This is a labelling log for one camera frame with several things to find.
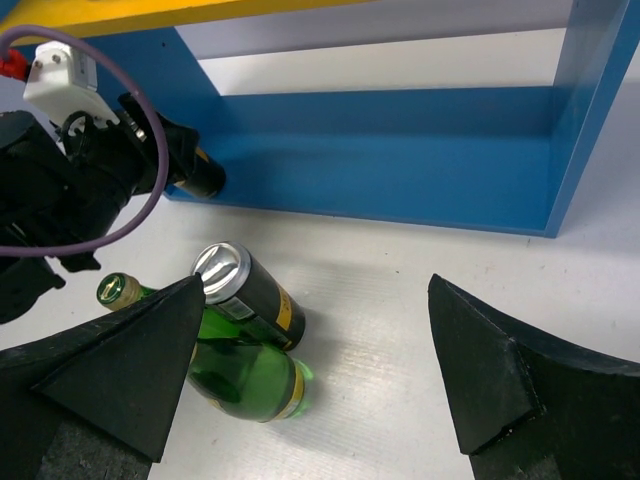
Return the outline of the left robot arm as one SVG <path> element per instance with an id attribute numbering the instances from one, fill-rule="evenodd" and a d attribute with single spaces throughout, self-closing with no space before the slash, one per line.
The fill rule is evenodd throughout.
<path id="1" fill-rule="evenodd" d="M 57 247 L 103 237 L 132 196 L 151 192 L 153 133 L 131 94 L 118 101 L 115 123 L 99 126 L 83 110 L 69 115 L 56 128 L 64 152 L 31 113 L 1 115 L 1 245 Z M 193 173 L 199 134 L 158 118 L 169 148 L 166 187 Z M 64 285 L 43 257 L 1 255 L 1 324 Z"/>

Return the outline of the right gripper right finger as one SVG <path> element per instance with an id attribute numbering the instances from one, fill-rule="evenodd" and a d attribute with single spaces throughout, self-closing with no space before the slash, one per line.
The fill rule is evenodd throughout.
<path id="1" fill-rule="evenodd" d="M 533 327 L 439 275 L 432 338 L 477 479 L 636 479 L 639 365 Z"/>

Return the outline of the green glass bottle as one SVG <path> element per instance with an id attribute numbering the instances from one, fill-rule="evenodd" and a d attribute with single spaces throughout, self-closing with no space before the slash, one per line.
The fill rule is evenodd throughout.
<path id="1" fill-rule="evenodd" d="M 314 380 L 311 369 L 256 341 L 210 338 L 196 342 L 187 379 L 222 412 L 267 423 L 298 415 Z"/>
<path id="2" fill-rule="evenodd" d="M 132 305 L 156 292 L 156 289 L 142 285 L 135 277 L 123 273 L 113 272 L 106 275 L 96 290 L 97 301 L 110 311 L 118 311 Z M 247 331 L 232 324 L 215 310 L 206 307 L 198 333 L 199 340 L 214 338 L 239 338 L 267 344 L 266 340 L 259 340 Z"/>

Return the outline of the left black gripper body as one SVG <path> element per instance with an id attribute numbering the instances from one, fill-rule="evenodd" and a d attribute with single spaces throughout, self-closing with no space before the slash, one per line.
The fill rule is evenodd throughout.
<path id="1" fill-rule="evenodd" d="M 84 112 L 72 114 L 59 127 L 59 138 L 71 162 L 80 167 L 94 164 L 125 182 L 133 195 L 149 193 L 156 181 L 158 149 L 148 119 L 132 95 L 118 97 L 115 111 L 120 122 L 99 128 Z M 166 136 L 169 170 L 166 183 L 174 185 L 181 158 L 198 147 L 199 134 L 188 126 L 158 116 Z"/>

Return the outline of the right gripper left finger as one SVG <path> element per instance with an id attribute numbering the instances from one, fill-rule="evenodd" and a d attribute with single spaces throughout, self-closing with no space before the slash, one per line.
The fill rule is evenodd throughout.
<path id="1" fill-rule="evenodd" d="M 204 309 L 189 276 L 1 353 L 4 479 L 145 479 L 162 459 Z"/>

